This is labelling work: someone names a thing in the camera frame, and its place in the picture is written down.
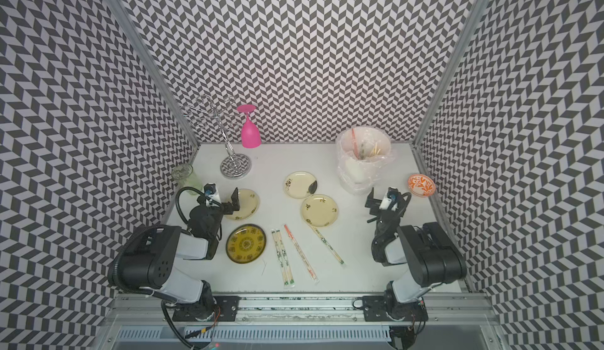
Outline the cream plate left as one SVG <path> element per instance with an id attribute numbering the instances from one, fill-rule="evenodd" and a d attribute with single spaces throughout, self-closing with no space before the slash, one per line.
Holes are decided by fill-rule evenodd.
<path id="1" fill-rule="evenodd" d="M 250 189 L 240 189 L 238 191 L 238 199 L 240 209 L 231 215 L 226 215 L 226 218 L 241 221 L 250 218 L 250 216 L 258 211 L 260 206 L 260 197 L 255 191 Z"/>

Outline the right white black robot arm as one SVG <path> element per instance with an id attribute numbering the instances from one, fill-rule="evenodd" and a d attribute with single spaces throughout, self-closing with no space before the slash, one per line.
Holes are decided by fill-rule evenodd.
<path id="1" fill-rule="evenodd" d="M 438 286 L 451 284 L 467 276 L 465 258 L 437 222 L 421 227 L 401 224 L 412 194 L 388 189 L 382 199 L 371 191 L 365 207 L 376 224 L 371 255 L 384 267 L 405 265 L 408 271 L 386 285 L 382 297 L 372 301 L 363 297 L 367 321 L 425 322 L 424 295 Z"/>

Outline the dark yellow patterned plate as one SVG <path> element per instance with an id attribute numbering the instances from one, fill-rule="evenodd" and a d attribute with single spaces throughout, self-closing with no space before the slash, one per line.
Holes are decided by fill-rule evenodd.
<path id="1" fill-rule="evenodd" d="M 249 264 L 266 249 L 267 235 L 256 224 L 237 227 L 226 240 L 226 255 L 236 264 Z"/>

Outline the cream plate centre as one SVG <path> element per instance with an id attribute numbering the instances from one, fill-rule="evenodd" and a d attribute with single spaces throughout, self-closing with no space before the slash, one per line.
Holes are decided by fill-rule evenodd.
<path id="1" fill-rule="evenodd" d="M 313 227 L 327 227 L 334 224 L 339 212 L 335 200 L 325 194 L 307 197 L 300 207 L 303 221 Z"/>

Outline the small orange patterned dish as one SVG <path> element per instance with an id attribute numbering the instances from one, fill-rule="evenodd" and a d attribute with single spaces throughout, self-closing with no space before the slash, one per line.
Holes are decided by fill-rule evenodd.
<path id="1" fill-rule="evenodd" d="M 434 181 L 423 174 L 411 175 L 407 180 L 407 186 L 409 191 L 418 197 L 430 197 L 437 190 Z"/>

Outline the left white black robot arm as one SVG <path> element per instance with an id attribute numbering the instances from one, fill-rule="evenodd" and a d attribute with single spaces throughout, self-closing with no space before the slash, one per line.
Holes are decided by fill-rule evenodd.
<path id="1" fill-rule="evenodd" d="M 176 260 L 206 262 L 223 238 L 222 221 L 240 208 L 239 189 L 221 202 L 215 184 L 184 186 L 175 208 L 183 226 L 160 224 L 138 229 L 118 252 L 109 269 L 111 286 L 124 293 L 156 297 L 171 305 L 175 322 L 233 322 L 237 296 L 214 297 L 210 283 L 175 266 Z"/>

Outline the green translucent plastic cup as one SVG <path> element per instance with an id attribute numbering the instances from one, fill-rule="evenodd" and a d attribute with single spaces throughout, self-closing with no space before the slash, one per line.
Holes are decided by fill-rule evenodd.
<path id="1" fill-rule="evenodd" d="M 192 187 L 198 191 L 203 191 L 203 183 L 196 174 L 192 164 L 179 164 L 171 171 L 171 178 L 177 184 L 177 190 L 184 187 Z"/>

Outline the green chopsticks pair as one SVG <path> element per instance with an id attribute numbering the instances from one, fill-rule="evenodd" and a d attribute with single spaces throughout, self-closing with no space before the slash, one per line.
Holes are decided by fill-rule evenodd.
<path id="1" fill-rule="evenodd" d="M 294 276 L 289 265 L 286 249 L 282 242 L 281 232 L 279 230 L 273 229 L 271 233 L 275 242 L 275 249 L 278 254 L 278 260 L 283 273 L 284 286 L 288 288 L 293 288 L 295 287 Z"/>
<path id="2" fill-rule="evenodd" d="M 311 226 L 310 228 L 316 234 L 316 236 L 321 240 L 322 244 L 324 244 L 324 246 L 327 247 L 327 249 L 330 251 L 330 253 L 337 260 L 339 265 L 341 265 L 343 268 L 345 268 L 346 264 L 345 264 L 344 260 L 341 258 L 341 256 L 338 254 L 338 252 L 333 248 L 333 246 L 327 241 L 327 239 L 323 236 L 323 234 L 316 227 Z"/>

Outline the pink plastic goblet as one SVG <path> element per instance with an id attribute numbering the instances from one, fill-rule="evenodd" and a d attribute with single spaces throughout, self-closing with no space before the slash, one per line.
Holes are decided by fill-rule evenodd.
<path id="1" fill-rule="evenodd" d="M 237 108 L 240 114 L 245 115 L 245 123 L 242 126 L 242 145 L 247 149 L 257 148 L 261 145 L 259 128 L 251 121 L 250 115 L 256 110 L 252 104 L 241 105 Z"/>

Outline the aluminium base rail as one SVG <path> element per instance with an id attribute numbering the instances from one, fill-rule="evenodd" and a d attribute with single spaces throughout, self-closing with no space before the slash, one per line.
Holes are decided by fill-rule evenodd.
<path id="1" fill-rule="evenodd" d="M 248 293 L 217 296 L 217 321 L 176 322 L 195 345 L 208 342 L 243 344 L 303 344 L 317 342 L 390 342 L 402 344 L 402 330 L 415 326 L 456 329 L 462 339 L 478 339 L 478 346 L 505 349 L 506 340 L 489 299 L 482 293 L 428 293 L 409 304 L 399 319 L 386 311 L 380 294 L 362 293 Z"/>

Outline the cream plate with dark mark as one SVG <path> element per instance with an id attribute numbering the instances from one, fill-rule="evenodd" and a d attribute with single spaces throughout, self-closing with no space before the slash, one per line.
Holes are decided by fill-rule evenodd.
<path id="1" fill-rule="evenodd" d="M 310 172 L 297 171 L 290 173 L 283 185 L 285 193 L 295 199 L 312 196 L 318 188 L 318 180 Z"/>

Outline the white bin with plastic bag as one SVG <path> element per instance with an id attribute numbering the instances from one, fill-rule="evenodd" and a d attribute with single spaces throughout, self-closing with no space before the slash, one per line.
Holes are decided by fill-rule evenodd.
<path id="1" fill-rule="evenodd" d="M 368 126 L 349 128 L 339 134 L 336 151 L 338 179 L 347 192 L 355 195 L 368 193 L 396 155 L 390 137 Z"/>

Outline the red chopsticks pair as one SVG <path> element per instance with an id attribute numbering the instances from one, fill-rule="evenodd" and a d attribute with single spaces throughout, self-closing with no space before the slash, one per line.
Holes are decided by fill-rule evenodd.
<path id="1" fill-rule="evenodd" d="M 293 243 L 296 251 L 298 252 L 303 264 L 305 265 L 305 268 L 308 272 L 308 274 L 310 275 L 311 279 L 313 280 L 313 282 L 315 284 L 317 284 L 319 282 L 319 278 L 315 272 L 315 270 L 313 269 L 313 267 L 311 266 L 308 258 L 306 257 L 303 249 L 300 247 L 300 244 L 298 243 L 298 241 L 296 240 L 293 232 L 289 229 L 289 226 L 287 224 L 283 225 L 284 229 L 286 230 L 287 235 L 289 236 L 289 239 L 291 240 L 291 242 Z"/>

